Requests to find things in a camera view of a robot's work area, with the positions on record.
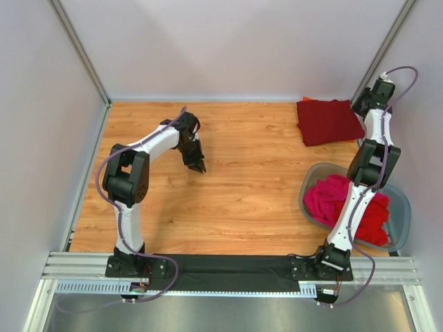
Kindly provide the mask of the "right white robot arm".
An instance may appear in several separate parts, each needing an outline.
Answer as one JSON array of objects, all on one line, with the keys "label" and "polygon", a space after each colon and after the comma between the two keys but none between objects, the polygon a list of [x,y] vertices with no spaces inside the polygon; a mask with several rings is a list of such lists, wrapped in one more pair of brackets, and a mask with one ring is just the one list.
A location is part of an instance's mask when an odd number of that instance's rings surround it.
[{"label": "right white robot arm", "polygon": [[363,118],[366,135],[347,171],[350,184],[338,221],[314,257],[313,270],[321,279],[338,277],[350,267],[354,238],[364,212],[387,183],[401,155],[390,137],[389,101],[394,92],[395,83],[383,73],[352,105]]}]

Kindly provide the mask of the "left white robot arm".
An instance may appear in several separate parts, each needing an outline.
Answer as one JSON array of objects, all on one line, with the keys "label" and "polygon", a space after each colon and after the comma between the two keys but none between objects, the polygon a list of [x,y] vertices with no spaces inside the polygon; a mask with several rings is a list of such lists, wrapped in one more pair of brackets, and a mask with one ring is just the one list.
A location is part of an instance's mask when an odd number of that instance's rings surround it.
[{"label": "left white robot arm", "polygon": [[157,257],[145,257],[141,234],[141,203],[149,189],[150,165],[164,152],[175,149],[192,171],[206,173],[198,135],[197,116],[182,109],[177,118],[166,119],[151,134],[130,145],[115,144],[99,166],[104,171],[99,194],[112,204],[117,220],[117,242],[109,257],[108,277],[146,278]]}]

